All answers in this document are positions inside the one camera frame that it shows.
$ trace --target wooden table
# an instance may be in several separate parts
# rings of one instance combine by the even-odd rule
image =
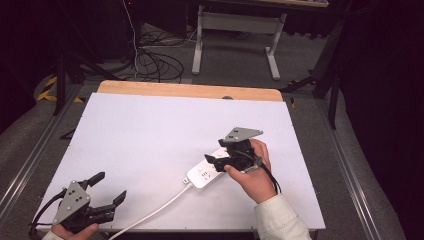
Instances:
[[[237,100],[283,101],[281,93],[275,89],[111,80],[103,81],[97,92],[196,98],[223,98],[228,96]]]

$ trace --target hand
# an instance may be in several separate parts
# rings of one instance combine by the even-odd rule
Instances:
[[[263,158],[263,164],[271,171],[271,163],[266,144],[257,139],[250,139],[250,143],[255,154]],[[224,169],[257,204],[265,202],[277,195],[271,179],[263,168],[258,168],[247,173],[242,173],[230,165],[225,165]]]
[[[58,237],[61,237],[66,240],[86,240],[91,237],[94,233],[99,230],[99,224],[93,223],[90,226],[86,227],[81,232],[74,234],[66,230],[62,225],[54,225],[51,228],[51,231],[56,234]]]

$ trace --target white board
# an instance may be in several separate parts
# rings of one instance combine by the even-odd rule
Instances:
[[[110,204],[127,190],[115,220],[101,225],[104,231],[123,229],[178,194],[187,171],[234,127],[264,131],[257,139],[268,146],[283,194],[310,229],[325,228],[284,102],[94,93],[41,206],[71,180],[104,171],[105,179],[87,189],[90,206]],[[57,204],[40,222],[52,222]],[[202,192],[189,189],[134,230],[251,231],[254,206],[224,174]]]

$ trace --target wire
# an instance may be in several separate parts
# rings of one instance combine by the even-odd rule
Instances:
[[[188,42],[192,41],[191,39],[193,38],[194,34],[197,32],[197,28],[196,30],[193,31],[193,33],[191,34],[191,36],[187,39],[187,41],[181,45],[162,45],[162,46],[144,46],[143,48],[160,48],[160,47],[170,47],[170,48],[178,48],[178,47],[182,47],[184,45],[186,45]],[[168,40],[162,40],[159,41],[159,43],[163,43],[163,42],[169,42],[169,41],[176,41],[176,40],[180,40],[180,39],[168,39]]]
[[[30,239],[36,239],[36,234],[37,234],[37,229],[36,227],[38,225],[44,225],[38,223],[38,220],[40,219],[41,215],[43,215],[43,213],[47,210],[47,208],[50,207],[50,205],[52,205],[52,203],[54,203],[56,200],[63,198],[66,194],[67,189],[64,188],[60,193],[58,193],[56,196],[54,196],[52,199],[50,199],[50,201],[48,201],[46,203],[46,205],[44,205],[44,207],[37,213],[37,215],[35,216],[34,220],[32,221],[32,223],[30,224],[30,228],[28,231],[28,236],[30,237]]]
[[[145,69],[139,72],[139,76],[143,78],[141,81],[158,80],[158,82],[161,82],[179,78],[179,82],[181,82],[184,65],[176,58],[153,53],[143,48],[140,48],[139,51],[138,63]]]
[[[130,230],[131,228],[133,228],[134,226],[140,224],[141,222],[144,222],[145,220],[149,219],[150,217],[152,217],[153,215],[155,215],[156,213],[160,212],[162,209],[166,208],[169,204],[171,204],[172,202],[174,202],[178,197],[180,197],[185,191],[187,191],[189,188],[193,187],[192,183],[188,183],[187,186],[180,192],[178,193],[174,198],[172,198],[169,202],[167,202],[165,205],[163,205],[162,207],[160,207],[159,209],[157,209],[156,211],[152,212],[151,214],[149,214],[148,216],[138,220],[137,222],[131,224],[130,226],[122,229],[121,231],[117,232],[116,234],[114,234],[112,237],[109,238],[109,240],[115,239],[117,238],[119,235],[121,235],[122,233]]]
[[[243,156],[245,156],[247,158],[250,158],[251,160],[253,160],[253,161],[256,162],[256,159],[254,157],[250,156],[247,153],[244,153],[244,152],[239,151],[239,150],[236,150],[236,149],[233,149],[232,151],[234,151],[234,152],[236,152],[238,154],[241,154],[241,155],[243,155]],[[280,190],[280,193],[281,193],[280,184],[278,183],[277,179],[275,179],[274,175],[272,175],[271,171],[269,171],[269,169],[263,163],[261,163],[259,166],[262,167],[265,170],[266,174],[268,174],[269,178],[271,179],[272,183],[274,184],[275,193],[278,194],[278,190]]]
[[[126,63],[122,63],[123,64],[122,66],[119,66],[119,67],[116,67],[116,68],[111,68],[111,69],[105,69],[105,70],[110,72],[110,73],[117,73],[117,72],[120,72],[122,70],[127,69],[131,64],[133,64],[133,61],[134,61],[134,59],[128,60]],[[89,76],[98,75],[97,72],[91,71],[90,69],[82,68],[82,67],[81,67],[81,69],[84,73],[86,73]]]
[[[172,39],[175,36],[170,33],[165,33],[161,31],[150,31],[143,34],[141,37],[140,43],[142,45],[154,45],[156,43],[162,42],[164,40]]]
[[[138,73],[138,67],[137,67],[137,53],[138,53],[138,52],[137,52],[137,46],[136,46],[136,44],[135,44],[135,29],[134,29],[134,26],[132,25],[132,21],[131,21],[130,13],[128,12],[127,5],[125,4],[125,0],[122,0],[122,4],[124,5],[125,12],[127,12],[128,22],[130,23],[131,29],[133,30],[134,67],[135,67],[134,78],[137,78],[137,73]]]

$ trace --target table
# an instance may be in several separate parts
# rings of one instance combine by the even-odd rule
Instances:
[[[71,180],[105,171],[106,178],[87,190],[91,206],[110,204],[127,190],[115,220],[101,225],[102,231],[123,229],[184,188],[187,171],[234,126],[264,131],[257,138],[270,149],[283,194],[311,230],[325,228],[286,104],[272,89],[104,81],[90,97],[41,206]],[[202,192],[185,192],[133,231],[253,231],[254,205],[224,174]],[[40,222],[51,221],[56,209],[52,205]]]
[[[252,1],[245,1],[243,4],[249,5]],[[302,0],[257,0],[259,3],[274,3],[282,5],[305,6],[325,8],[328,3],[310,2]],[[280,79],[277,64],[275,62],[274,52],[283,30],[284,22],[287,14],[282,13],[280,18],[266,18],[241,16],[233,14],[209,13],[203,12],[204,6],[199,6],[197,18],[197,40],[193,59],[192,73],[197,75],[200,73],[200,63],[202,58],[202,32],[203,29],[227,30],[227,31],[243,31],[253,33],[274,34],[271,47],[265,48],[268,64],[274,80]]]

